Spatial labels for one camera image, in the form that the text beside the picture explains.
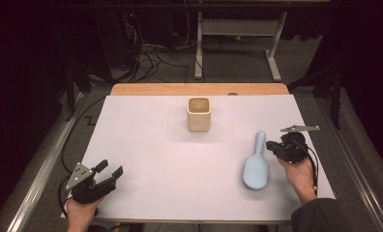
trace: blue hairbrush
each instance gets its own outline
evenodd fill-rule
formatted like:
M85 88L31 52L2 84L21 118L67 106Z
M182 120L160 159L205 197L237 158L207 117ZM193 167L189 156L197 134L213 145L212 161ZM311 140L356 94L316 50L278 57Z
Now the blue hairbrush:
M260 190L267 184L268 164L262 156L265 140L266 133L259 131L257 133L255 153L246 160L243 181L250 189Z

